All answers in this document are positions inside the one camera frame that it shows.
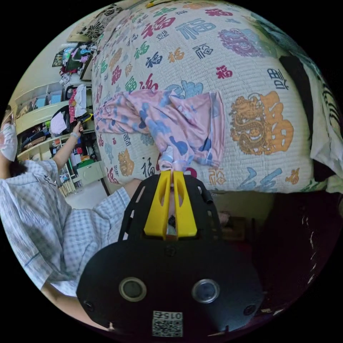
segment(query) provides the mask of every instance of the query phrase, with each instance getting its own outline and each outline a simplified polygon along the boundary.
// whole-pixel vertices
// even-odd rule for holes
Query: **qr code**
[[[154,311],[153,336],[182,337],[182,313]]]

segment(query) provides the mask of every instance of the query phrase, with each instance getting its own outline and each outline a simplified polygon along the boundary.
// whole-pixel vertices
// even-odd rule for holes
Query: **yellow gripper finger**
[[[173,238],[194,237],[197,234],[192,206],[188,196],[185,179],[181,171],[173,172],[175,195],[176,236],[167,236],[171,172],[162,171],[151,204],[144,232],[147,236]]]
[[[194,237],[197,234],[192,206],[186,188],[183,172],[175,171],[174,177],[174,194],[175,194],[175,219],[176,232],[178,238]]]
[[[164,240],[166,238],[169,219],[170,179],[170,170],[161,172],[148,219],[144,227],[144,232],[147,236],[163,237]]]

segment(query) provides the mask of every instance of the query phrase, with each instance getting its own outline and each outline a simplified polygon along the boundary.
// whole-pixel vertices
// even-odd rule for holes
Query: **camera lens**
[[[138,302],[146,296],[146,286],[142,280],[137,278],[126,278],[119,285],[120,295],[131,302]]]
[[[215,301],[219,295],[219,285],[210,279],[198,281],[193,289],[193,298],[202,304],[209,304]]]

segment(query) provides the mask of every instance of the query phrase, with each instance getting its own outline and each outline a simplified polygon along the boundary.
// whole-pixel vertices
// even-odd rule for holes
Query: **bag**
[[[29,144],[25,145],[23,150],[25,151],[25,150],[27,150],[27,149],[29,149],[29,148],[31,148],[31,147],[39,144],[39,143],[42,143],[42,142],[45,141],[45,139],[46,139],[46,136],[40,137],[38,139],[35,139],[34,141],[32,141]]]

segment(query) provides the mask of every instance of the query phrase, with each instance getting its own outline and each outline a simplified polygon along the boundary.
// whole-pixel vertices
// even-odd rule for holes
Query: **plaid shirt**
[[[93,210],[72,209],[57,188],[53,160],[25,164],[25,174],[0,180],[0,215],[7,238],[39,289],[50,282],[75,297],[89,259],[118,240],[130,198],[121,188]]]

